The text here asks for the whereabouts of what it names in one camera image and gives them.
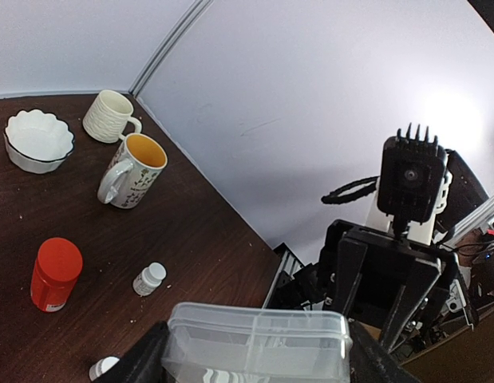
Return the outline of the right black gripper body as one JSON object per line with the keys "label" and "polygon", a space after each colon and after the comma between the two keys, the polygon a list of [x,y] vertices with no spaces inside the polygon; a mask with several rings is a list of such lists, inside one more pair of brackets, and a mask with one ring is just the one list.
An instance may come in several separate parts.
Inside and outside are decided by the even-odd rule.
{"label": "right black gripper body", "polygon": [[396,343],[410,322],[428,330],[460,277],[457,255],[342,219],[326,231],[318,262],[324,310],[378,328]]}

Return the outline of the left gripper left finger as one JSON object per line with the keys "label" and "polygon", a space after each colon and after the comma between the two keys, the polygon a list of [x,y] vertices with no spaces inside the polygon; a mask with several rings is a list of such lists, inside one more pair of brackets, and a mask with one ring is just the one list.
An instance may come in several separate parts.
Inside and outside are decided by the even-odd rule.
{"label": "left gripper left finger", "polygon": [[161,361],[168,339],[167,323],[155,323],[110,370],[98,377],[98,381],[169,382]]}

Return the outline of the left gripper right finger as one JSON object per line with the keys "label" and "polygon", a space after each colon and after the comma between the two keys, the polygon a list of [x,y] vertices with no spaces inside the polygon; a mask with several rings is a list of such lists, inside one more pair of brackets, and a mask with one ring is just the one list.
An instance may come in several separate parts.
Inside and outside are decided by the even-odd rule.
{"label": "left gripper right finger", "polygon": [[383,349],[359,322],[349,321],[350,381],[353,383],[420,383]]}

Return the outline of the small white bottle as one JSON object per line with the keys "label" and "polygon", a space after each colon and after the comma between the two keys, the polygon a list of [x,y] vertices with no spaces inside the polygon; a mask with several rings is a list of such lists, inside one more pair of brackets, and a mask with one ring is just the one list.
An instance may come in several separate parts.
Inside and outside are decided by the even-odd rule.
{"label": "small white bottle", "polygon": [[120,358],[115,356],[108,356],[102,358],[101,360],[94,363],[89,368],[89,379],[90,381],[95,381],[97,378],[102,376],[104,373],[108,372],[118,361]]}
{"label": "small white bottle", "polygon": [[152,294],[165,280],[167,271],[160,263],[151,263],[145,267],[132,281],[134,292],[146,297]]}

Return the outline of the clear plastic pill organizer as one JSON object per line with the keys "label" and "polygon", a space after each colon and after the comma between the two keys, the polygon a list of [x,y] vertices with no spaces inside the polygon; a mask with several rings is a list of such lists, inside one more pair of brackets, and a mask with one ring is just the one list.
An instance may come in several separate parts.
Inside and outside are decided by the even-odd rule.
{"label": "clear plastic pill organizer", "polygon": [[178,382],[348,382],[353,344],[332,311],[183,302],[162,366]]}

